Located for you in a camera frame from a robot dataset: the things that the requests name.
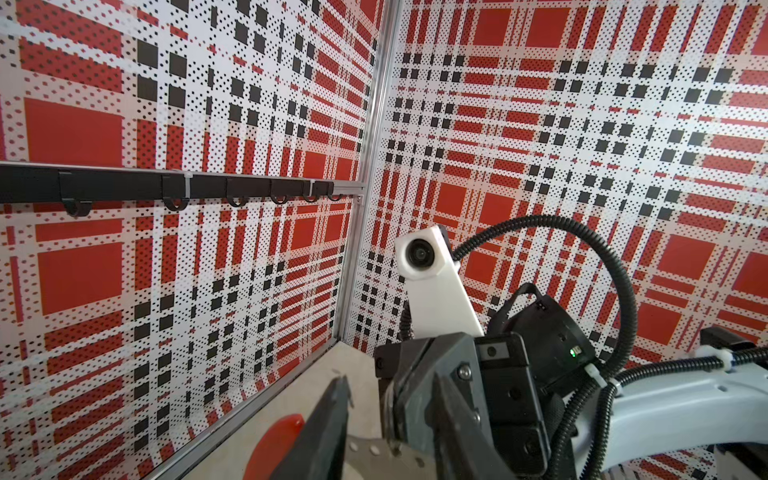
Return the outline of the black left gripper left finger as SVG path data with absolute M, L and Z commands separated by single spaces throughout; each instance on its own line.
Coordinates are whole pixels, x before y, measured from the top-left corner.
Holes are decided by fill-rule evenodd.
M 341 479 L 349 401 L 347 377 L 334 378 L 270 479 Z

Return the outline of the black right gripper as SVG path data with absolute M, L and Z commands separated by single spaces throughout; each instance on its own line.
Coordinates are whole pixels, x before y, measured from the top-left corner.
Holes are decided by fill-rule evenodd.
M 374 351 L 384 434 L 442 454 L 433 381 L 453 382 L 480 433 L 518 478 L 552 464 L 564 399 L 587 379 L 595 350 L 577 322 L 532 283 L 522 284 L 490 318 L 486 335 L 449 334 Z

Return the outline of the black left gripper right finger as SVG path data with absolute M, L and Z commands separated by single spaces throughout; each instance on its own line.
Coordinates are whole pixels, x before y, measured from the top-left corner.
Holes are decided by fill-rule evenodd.
M 433 379 L 434 443 L 438 479 L 515 479 L 455 384 Z

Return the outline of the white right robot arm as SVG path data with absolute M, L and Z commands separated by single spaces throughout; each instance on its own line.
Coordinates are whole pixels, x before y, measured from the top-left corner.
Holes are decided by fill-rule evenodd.
M 538 295 L 493 323 L 503 334 L 409 340 L 374 353 L 386 437 L 396 452 L 434 459 L 442 479 L 531 479 L 556 461 L 564 404 L 538 395 L 524 341 L 555 326 L 559 336 L 546 348 L 562 347 L 576 336 L 575 322 Z M 621 372 L 573 424 L 561 477 L 596 479 L 627 460 L 704 444 L 765 444 L 766 364 L 763 348 L 711 347 Z

